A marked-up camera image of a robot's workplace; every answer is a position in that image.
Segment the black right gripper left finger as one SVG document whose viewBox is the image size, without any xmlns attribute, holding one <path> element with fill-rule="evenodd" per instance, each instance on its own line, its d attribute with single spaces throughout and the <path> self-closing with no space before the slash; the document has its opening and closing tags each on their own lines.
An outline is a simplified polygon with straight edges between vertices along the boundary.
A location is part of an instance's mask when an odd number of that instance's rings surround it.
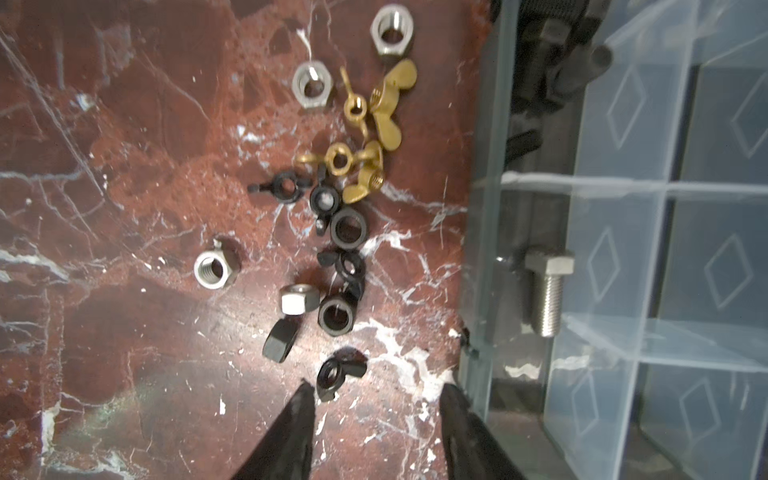
<svg viewBox="0 0 768 480">
<path fill-rule="evenodd" d="M 314 387 L 303 380 L 232 479 L 310 477 L 316 404 Z"/>
</svg>

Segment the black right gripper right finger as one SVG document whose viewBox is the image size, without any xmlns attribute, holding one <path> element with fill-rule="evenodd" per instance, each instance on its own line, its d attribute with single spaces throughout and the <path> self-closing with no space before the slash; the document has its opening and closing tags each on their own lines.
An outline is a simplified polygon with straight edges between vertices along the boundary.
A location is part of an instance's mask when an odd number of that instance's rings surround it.
<svg viewBox="0 0 768 480">
<path fill-rule="evenodd" d="M 450 383 L 443 385 L 439 412 L 450 480 L 525 479 L 484 422 L 472 411 L 470 402 L 459 387 Z"/>
</svg>

